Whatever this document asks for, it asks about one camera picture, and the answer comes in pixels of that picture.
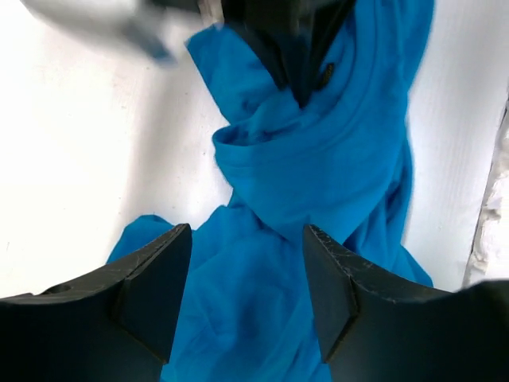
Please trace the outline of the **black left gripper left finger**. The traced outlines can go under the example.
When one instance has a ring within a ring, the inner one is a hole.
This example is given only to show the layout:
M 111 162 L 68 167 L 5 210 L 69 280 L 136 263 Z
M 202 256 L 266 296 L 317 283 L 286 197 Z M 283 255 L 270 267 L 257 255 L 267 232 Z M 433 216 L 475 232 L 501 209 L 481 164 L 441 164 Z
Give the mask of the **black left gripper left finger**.
M 177 225 L 41 294 L 1 301 L 4 381 L 157 381 L 169 362 L 192 251 Z

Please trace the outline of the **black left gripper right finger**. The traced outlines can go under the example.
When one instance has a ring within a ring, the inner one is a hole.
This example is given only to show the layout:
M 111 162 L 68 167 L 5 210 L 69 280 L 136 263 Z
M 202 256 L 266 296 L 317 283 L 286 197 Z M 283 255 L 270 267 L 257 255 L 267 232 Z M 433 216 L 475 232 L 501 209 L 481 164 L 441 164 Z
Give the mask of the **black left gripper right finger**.
M 508 283 L 447 292 L 303 231 L 321 356 L 334 381 L 505 381 Z

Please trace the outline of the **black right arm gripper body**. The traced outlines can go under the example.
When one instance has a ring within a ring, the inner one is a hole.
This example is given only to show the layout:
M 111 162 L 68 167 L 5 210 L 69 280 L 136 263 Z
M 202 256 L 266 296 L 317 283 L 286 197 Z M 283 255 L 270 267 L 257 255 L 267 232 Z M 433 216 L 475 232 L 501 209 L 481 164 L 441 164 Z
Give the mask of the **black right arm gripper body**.
M 152 1 L 161 10 L 209 16 L 234 30 L 256 54 L 275 85 L 289 88 L 300 108 L 326 86 L 321 67 L 355 2 L 302 0 Z

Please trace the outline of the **blue t shirt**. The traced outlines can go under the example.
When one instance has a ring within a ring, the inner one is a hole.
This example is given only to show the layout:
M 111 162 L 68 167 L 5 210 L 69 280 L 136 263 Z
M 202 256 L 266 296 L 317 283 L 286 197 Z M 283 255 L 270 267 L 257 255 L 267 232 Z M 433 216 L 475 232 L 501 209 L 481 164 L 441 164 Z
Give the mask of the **blue t shirt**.
M 163 381 L 328 381 L 302 254 L 307 224 L 380 267 L 431 278 L 402 246 L 413 164 L 410 87 L 431 1 L 355 5 L 328 54 L 327 85 L 300 109 L 229 28 L 188 51 L 227 120 L 212 137 L 233 189 L 192 234 Z

